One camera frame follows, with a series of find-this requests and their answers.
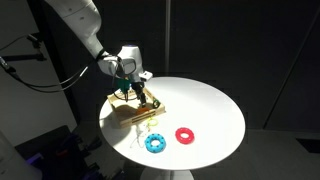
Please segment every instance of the floor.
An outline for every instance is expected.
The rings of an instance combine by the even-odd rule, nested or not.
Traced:
[[[126,179],[140,178],[144,166],[113,150],[104,140],[97,123],[83,122],[74,132],[85,143],[97,136],[103,140],[103,145],[86,158],[88,165],[97,163],[106,177],[121,168]],[[320,139],[320,133],[247,129],[240,147],[229,158],[191,172],[195,180],[319,180],[320,154],[309,153],[296,138]]]

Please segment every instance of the table pedestal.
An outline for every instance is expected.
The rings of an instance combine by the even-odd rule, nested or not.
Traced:
[[[146,167],[140,180],[194,180],[189,170],[169,171]]]

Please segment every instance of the cable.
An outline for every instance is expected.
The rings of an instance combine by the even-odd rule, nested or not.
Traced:
[[[59,84],[53,84],[53,85],[34,85],[34,84],[29,84],[29,83],[26,83],[24,82],[25,85],[28,85],[28,86],[32,86],[32,87],[36,87],[36,88],[49,88],[49,87],[56,87],[56,86],[60,86],[60,85],[63,85],[65,83],[68,83],[69,81],[71,81],[72,79],[74,79],[76,77],[76,75],[78,74],[83,74],[83,72],[85,72],[85,69],[88,68],[90,66],[91,63],[93,63],[94,61],[90,61],[89,63],[87,63],[83,68],[79,69],[76,73],[74,73],[70,78],[68,78],[67,80],[59,83]]]
[[[9,43],[9,44],[5,45],[4,47],[0,48],[0,51],[8,48],[8,47],[11,46],[13,43],[17,42],[18,40],[20,40],[20,39],[22,39],[22,38],[26,38],[26,37],[28,37],[28,36],[27,36],[27,35],[24,35],[24,36],[18,37],[17,39],[13,40],[11,43]]]
[[[83,75],[83,73],[85,73],[86,70],[87,70],[87,68],[83,69],[81,74]],[[63,88],[61,88],[61,89],[59,89],[59,90],[52,90],[52,91],[46,90],[46,91],[44,91],[44,90],[37,89],[37,88],[35,88],[34,86],[30,86],[29,83],[26,83],[26,82],[24,82],[22,79],[20,79],[20,77],[19,77],[18,75],[16,75],[16,73],[9,73],[9,75],[10,75],[11,77],[13,77],[15,80],[17,80],[18,82],[20,82],[20,83],[22,83],[23,85],[25,85],[26,87],[28,87],[28,88],[30,88],[30,89],[32,89],[32,90],[34,90],[34,91],[38,91],[38,92],[42,92],[42,93],[56,93],[56,92],[64,91],[64,90],[70,88],[71,86],[73,86],[73,85],[82,77],[82,75],[79,75],[78,78],[77,78],[75,81],[73,81],[73,82],[72,82],[71,84],[69,84],[68,86],[63,87]]]
[[[137,97],[135,97],[135,98],[133,98],[133,99],[128,99],[128,94],[127,94],[127,93],[124,93],[125,99],[122,99],[122,98],[118,97],[117,94],[115,93],[115,89],[114,89],[114,79],[115,79],[115,76],[116,76],[117,71],[118,71],[119,63],[120,63],[120,62],[122,63],[121,58],[120,58],[119,56],[117,56],[117,55],[101,56],[101,58],[104,58],[104,57],[112,57],[112,56],[118,58],[118,60],[109,60],[109,61],[116,62],[116,64],[117,64],[116,67],[115,67],[115,72],[114,72],[114,74],[113,74],[113,76],[112,76],[112,83],[111,83],[111,84],[112,84],[111,91],[112,91],[113,95],[114,95],[117,99],[124,100],[124,101],[131,101],[131,100],[137,99]]]

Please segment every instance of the equipment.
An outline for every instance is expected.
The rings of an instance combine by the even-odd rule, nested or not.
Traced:
[[[45,1],[57,12],[57,14],[64,20],[64,22],[82,41],[84,46],[88,49],[93,58],[99,64],[99,67],[103,73],[113,76],[113,78],[126,79],[131,82],[131,88],[135,91],[137,99],[141,101],[141,106],[144,107],[146,103],[146,96],[143,93],[144,82],[152,78],[152,73],[143,70],[139,48],[134,45],[125,45],[122,47],[122,50],[118,55],[109,54],[104,50],[101,43],[96,37],[96,33],[98,32],[101,26],[101,17],[92,0]],[[19,56],[18,58],[25,59],[26,56]],[[36,88],[55,87],[58,85],[37,86],[26,83],[19,78],[15,69],[8,65],[6,60],[9,61],[9,59],[7,59],[6,57],[0,56],[0,65],[7,73],[9,73],[14,79],[23,83],[27,87],[39,92],[59,92],[70,87],[73,83],[76,82],[74,81],[71,85],[59,91],[41,91]],[[83,69],[81,69],[79,72],[77,72],[75,75],[81,73],[79,75],[79,77],[81,77],[88,66],[89,64]],[[1,132],[0,176],[1,179],[3,177],[5,179],[41,179],[41,172],[37,171],[32,166],[28,166],[26,162],[22,159],[22,157],[19,156],[19,154],[14,150],[12,145],[10,145],[10,143],[2,135]]]
[[[144,82],[152,78],[152,73],[143,70],[139,48],[133,45],[123,46],[118,55],[111,55],[104,50],[96,36],[101,26],[101,17],[92,0],[46,0],[46,2],[77,35],[97,60],[103,73],[130,80],[132,89],[144,107],[146,103],[143,93]]]

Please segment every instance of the red ring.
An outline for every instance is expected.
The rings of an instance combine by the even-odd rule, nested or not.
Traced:
[[[188,137],[187,138],[182,137],[181,136],[182,133],[188,134]],[[189,144],[194,140],[194,134],[190,129],[182,127],[176,131],[176,138],[182,144]]]

